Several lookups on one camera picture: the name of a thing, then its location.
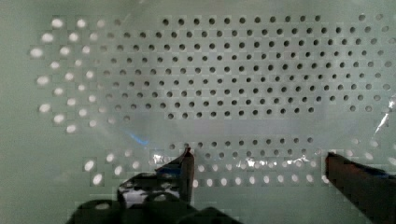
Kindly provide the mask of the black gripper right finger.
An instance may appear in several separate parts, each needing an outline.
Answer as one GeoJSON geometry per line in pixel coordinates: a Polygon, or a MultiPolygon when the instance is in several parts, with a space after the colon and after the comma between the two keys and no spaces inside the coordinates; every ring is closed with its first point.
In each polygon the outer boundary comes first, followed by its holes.
{"type": "Polygon", "coordinates": [[[327,179],[374,224],[395,224],[395,176],[332,152],[327,179]]]}

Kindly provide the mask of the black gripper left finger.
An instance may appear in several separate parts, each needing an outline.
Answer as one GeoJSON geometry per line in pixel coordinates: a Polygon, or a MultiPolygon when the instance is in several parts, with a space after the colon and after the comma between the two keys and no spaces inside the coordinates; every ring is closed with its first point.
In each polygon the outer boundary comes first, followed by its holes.
{"type": "Polygon", "coordinates": [[[118,201],[125,208],[142,204],[149,195],[169,193],[189,203],[192,195],[195,159],[191,148],[153,173],[140,173],[121,183],[117,189],[118,201]]]}

